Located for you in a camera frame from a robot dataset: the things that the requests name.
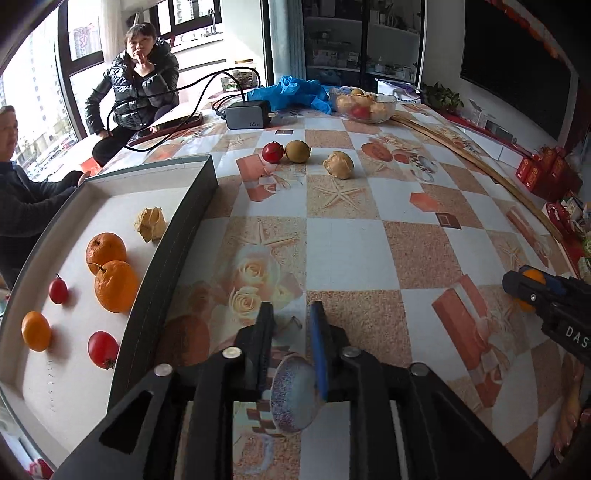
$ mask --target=woman's hand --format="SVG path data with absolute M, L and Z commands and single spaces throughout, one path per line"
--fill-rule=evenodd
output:
M 154 64 L 143 53 L 137 53 L 135 59 L 138 63 L 135 64 L 134 70 L 140 77 L 145 77 L 154 71 Z

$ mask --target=blue plastic bag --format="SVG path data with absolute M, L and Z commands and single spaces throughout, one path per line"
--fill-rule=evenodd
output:
M 277 111 L 293 104 L 311 106 L 330 115 L 328 93 L 318 80 L 302 80 L 283 76 L 277 85 L 259 87 L 248 92 L 249 100 L 268 100 L 271 110 Z

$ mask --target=crumpled paper ball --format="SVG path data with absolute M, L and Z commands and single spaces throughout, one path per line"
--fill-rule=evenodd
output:
M 145 208 L 135 222 L 135 229 L 139 232 L 145 242 L 158 240 L 164 235 L 166 221 L 164 214 L 159 207 Z
M 326 168 L 326 171 L 333 177 L 337 177 L 341 180 L 347 180 L 353 175 L 353 160 L 345 152 L 338 150 L 332 152 L 322 164 Z

